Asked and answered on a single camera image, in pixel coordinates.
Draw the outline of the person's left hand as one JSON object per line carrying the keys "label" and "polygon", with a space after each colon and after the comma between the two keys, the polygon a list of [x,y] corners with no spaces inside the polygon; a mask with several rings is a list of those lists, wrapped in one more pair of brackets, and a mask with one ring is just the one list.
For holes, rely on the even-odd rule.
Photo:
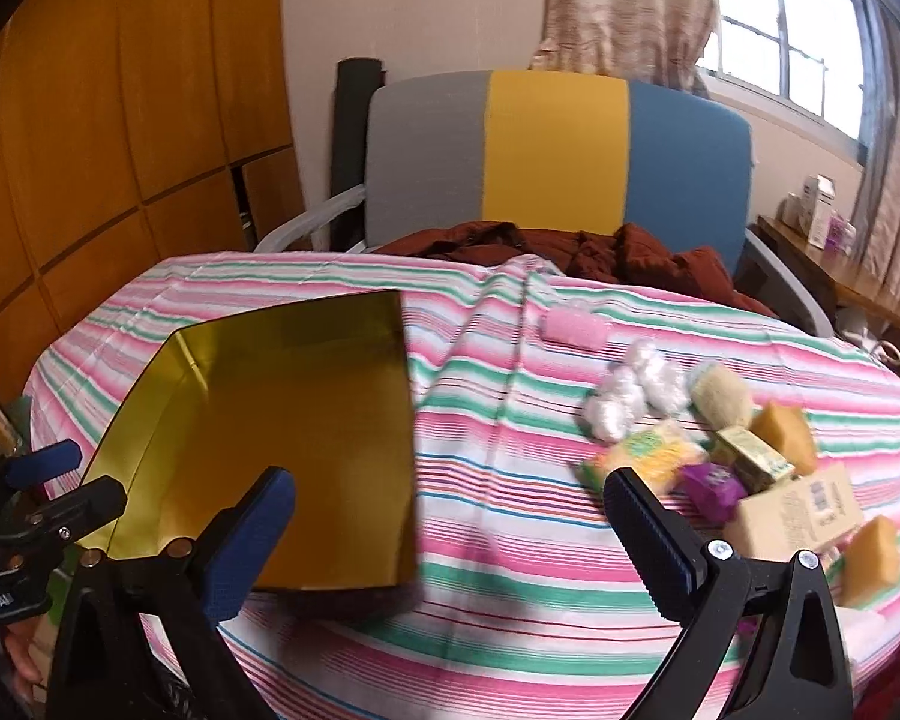
{"label": "person's left hand", "polygon": [[25,704],[34,702],[35,689],[45,681],[45,674],[32,655],[38,628],[40,617],[29,617],[9,624],[1,634],[2,643],[13,662],[14,692]]}

